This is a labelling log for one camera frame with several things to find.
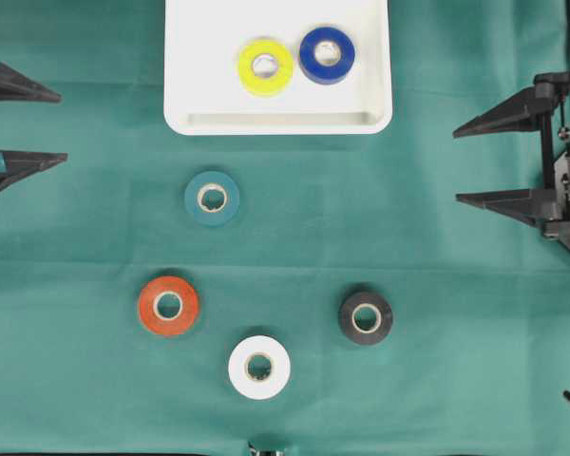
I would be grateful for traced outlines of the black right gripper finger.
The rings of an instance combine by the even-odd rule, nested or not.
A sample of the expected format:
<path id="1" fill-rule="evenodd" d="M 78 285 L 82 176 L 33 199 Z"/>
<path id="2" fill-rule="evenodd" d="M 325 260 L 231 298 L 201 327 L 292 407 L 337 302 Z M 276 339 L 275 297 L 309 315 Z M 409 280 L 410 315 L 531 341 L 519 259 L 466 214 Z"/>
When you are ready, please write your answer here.
<path id="1" fill-rule="evenodd" d="M 555 189 L 521 189 L 457 194 L 456 200 L 515 219 L 529 226 L 562 219 Z"/>
<path id="2" fill-rule="evenodd" d="M 505 101 L 453 131 L 454 138 L 503 132 L 538 131 L 540 118 L 551 116 L 559 103 L 552 84 L 538 84 L 522 89 Z"/>

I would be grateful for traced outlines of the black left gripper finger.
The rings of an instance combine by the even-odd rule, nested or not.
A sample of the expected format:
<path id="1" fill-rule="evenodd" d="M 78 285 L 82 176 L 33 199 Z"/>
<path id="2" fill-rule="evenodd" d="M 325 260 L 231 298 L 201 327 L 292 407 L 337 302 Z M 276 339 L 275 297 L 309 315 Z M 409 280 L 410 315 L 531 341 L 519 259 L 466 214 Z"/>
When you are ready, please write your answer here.
<path id="1" fill-rule="evenodd" d="M 60 103 L 62 96 L 0 62 L 0 102 Z"/>
<path id="2" fill-rule="evenodd" d="M 67 153 L 0 150 L 0 192 L 67 160 Z"/>

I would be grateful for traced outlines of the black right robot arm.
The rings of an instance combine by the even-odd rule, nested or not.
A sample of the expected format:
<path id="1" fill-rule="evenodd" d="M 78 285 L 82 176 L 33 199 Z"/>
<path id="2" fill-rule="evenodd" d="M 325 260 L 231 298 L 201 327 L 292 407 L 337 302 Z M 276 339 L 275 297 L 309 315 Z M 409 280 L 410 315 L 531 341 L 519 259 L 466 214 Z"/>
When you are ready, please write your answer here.
<path id="1" fill-rule="evenodd" d="M 458 194 L 456 200 L 536 227 L 570 252 L 570 142 L 553 152 L 552 116 L 570 97 L 570 72 L 543 73 L 533 85 L 456 129 L 461 138 L 503 132 L 541 133 L 543 187 Z M 570 130 L 564 128 L 566 136 Z"/>

